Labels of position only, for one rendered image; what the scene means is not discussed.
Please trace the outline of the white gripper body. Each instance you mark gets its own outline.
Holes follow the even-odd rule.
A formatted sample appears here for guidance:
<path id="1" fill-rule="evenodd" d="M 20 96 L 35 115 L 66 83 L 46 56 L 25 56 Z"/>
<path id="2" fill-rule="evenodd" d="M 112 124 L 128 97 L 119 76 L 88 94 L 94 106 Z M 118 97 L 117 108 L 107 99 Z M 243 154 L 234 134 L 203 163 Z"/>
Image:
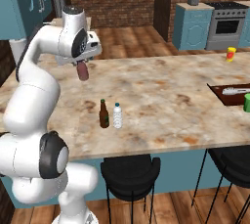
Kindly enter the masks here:
<path id="1" fill-rule="evenodd" d="M 86 62 L 87 60 L 94 58 L 102 52 L 102 46 L 98 45 L 96 47 L 87 47 L 85 51 L 78 57 L 62 57 L 55 56 L 55 60 L 59 66 L 63 66 L 66 64 L 73 64 L 76 66 L 80 62 Z"/>

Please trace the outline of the teal dining counter base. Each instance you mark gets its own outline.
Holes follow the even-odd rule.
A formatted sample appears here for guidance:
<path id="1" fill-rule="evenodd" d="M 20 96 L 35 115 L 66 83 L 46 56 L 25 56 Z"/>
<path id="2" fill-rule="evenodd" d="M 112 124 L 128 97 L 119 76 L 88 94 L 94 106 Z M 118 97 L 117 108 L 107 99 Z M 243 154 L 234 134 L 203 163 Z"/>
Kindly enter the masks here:
<path id="1" fill-rule="evenodd" d="M 152 154 L 151 156 L 161 159 L 160 174 L 154 188 L 156 194 L 190 191 L 195 188 L 204 150 Z M 83 159 L 81 163 L 95 166 L 100 172 L 102 161 L 102 158 Z M 220 172 L 210 156 L 207 156 L 200 178 L 199 189 L 216 188 L 219 180 Z M 99 182 L 96 189 L 88 194 L 85 199 L 87 201 L 106 199 L 105 182 L 101 173 L 99 173 Z"/>

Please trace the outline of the reddish brown sausage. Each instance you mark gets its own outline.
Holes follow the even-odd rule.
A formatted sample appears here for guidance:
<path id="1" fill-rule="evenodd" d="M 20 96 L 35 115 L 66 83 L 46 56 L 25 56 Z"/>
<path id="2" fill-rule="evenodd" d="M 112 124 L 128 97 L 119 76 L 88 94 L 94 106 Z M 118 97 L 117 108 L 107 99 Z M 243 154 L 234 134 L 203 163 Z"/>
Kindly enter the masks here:
<path id="1" fill-rule="evenodd" d="M 89 79 L 88 68 L 84 62 L 78 62 L 76 69 L 77 69 L 78 77 L 81 81 L 86 81 Z"/>

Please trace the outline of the brown glass bottle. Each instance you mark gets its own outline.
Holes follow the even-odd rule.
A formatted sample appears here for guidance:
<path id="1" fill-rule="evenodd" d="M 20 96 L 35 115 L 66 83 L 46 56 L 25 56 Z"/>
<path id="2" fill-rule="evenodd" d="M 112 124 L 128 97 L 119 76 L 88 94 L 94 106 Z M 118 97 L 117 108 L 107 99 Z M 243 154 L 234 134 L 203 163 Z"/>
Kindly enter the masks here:
<path id="1" fill-rule="evenodd" d="M 109 115 L 105 105 L 105 99 L 101 99 L 101 110 L 99 113 L 100 116 L 100 127 L 108 128 L 109 127 Z"/>

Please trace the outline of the clear water bottle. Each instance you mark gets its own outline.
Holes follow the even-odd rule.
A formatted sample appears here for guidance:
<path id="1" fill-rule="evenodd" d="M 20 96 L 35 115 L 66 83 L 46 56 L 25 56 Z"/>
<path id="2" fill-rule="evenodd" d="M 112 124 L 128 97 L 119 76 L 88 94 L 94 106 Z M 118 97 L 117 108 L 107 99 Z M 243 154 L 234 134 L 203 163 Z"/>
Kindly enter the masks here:
<path id="1" fill-rule="evenodd" d="M 119 129 L 122 127 L 122 110 L 118 103 L 113 109 L 113 127 Z"/>

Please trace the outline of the black bar stool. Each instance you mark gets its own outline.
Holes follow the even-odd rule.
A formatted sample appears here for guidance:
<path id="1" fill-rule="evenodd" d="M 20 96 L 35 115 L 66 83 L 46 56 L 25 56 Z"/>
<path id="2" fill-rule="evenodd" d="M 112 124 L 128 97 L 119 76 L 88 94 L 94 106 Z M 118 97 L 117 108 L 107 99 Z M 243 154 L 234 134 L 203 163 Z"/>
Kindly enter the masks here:
<path id="1" fill-rule="evenodd" d="M 217 169 L 221 173 L 221 178 L 217 186 L 215 196 L 212 200 L 205 223 L 208 223 L 215 200 L 224 178 L 230 181 L 228 191 L 224 198 L 224 202 L 226 202 L 228 199 L 232 185 L 250 189 L 250 145 L 206 149 L 199 170 L 199 175 L 191 204 L 195 203 L 195 197 L 207 155 L 210 155 Z"/>
<path id="2" fill-rule="evenodd" d="M 159 157 L 147 155 L 126 157 L 105 157 L 101 163 L 101 173 L 105 181 L 108 218 L 111 218 L 110 197 L 131 204 L 131 224 L 134 224 L 134 203 L 154 193 L 155 181 L 160 173 Z"/>

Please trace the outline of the silver oven with hob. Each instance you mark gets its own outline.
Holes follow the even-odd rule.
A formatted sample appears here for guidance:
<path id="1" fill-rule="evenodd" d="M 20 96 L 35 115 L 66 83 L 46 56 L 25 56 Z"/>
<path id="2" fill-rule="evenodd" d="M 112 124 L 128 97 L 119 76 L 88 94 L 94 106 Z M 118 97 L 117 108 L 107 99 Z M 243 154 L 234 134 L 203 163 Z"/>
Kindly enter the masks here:
<path id="1" fill-rule="evenodd" d="M 236 48 L 244 25 L 248 6 L 237 2 L 208 2 L 212 13 L 206 49 Z"/>

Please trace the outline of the dark brown wooden board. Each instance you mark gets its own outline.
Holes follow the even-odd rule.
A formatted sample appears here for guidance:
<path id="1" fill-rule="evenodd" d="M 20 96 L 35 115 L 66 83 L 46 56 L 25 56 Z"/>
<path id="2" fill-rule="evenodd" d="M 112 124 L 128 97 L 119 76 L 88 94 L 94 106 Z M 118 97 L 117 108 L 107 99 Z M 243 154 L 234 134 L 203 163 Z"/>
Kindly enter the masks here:
<path id="1" fill-rule="evenodd" d="M 249 84 L 232 84 L 232 85 L 208 85 L 212 92 L 217 96 L 217 98 L 223 103 L 224 106 L 241 106 L 244 104 L 244 95 L 247 94 L 237 94 L 232 96 L 223 95 L 222 92 L 225 88 L 250 88 Z"/>

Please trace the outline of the white utensil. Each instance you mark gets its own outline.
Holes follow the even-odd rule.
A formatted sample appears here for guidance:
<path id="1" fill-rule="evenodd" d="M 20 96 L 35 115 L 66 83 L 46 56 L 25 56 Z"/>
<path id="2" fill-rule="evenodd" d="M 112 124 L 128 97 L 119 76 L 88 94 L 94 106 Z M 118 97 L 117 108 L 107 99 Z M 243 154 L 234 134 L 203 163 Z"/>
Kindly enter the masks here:
<path id="1" fill-rule="evenodd" d="M 225 88 L 222 92 L 223 95 L 232 96 L 237 94 L 245 94 L 250 93 L 250 88 L 234 88 L 234 87 L 228 87 Z"/>

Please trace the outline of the teal narrow floor cabinet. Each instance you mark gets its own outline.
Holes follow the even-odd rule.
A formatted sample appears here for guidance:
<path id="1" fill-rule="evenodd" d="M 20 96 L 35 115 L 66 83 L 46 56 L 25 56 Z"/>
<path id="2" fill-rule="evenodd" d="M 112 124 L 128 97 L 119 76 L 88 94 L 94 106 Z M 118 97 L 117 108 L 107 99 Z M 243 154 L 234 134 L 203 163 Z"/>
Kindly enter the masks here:
<path id="1" fill-rule="evenodd" d="M 239 48 L 245 48 L 250 47 L 250 1 L 240 1 L 240 4 L 248 7 L 240 39 L 238 42 Z"/>

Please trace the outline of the green cup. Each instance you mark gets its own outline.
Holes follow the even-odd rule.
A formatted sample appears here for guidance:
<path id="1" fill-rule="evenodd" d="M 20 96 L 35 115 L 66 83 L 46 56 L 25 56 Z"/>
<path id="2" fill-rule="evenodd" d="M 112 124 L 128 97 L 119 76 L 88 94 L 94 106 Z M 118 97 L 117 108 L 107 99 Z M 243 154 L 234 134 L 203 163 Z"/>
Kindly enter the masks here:
<path id="1" fill-rule="evenodd" d="M 244 95 L 244 107 L 245 112 L 250 112 L 250 93 Z"/>

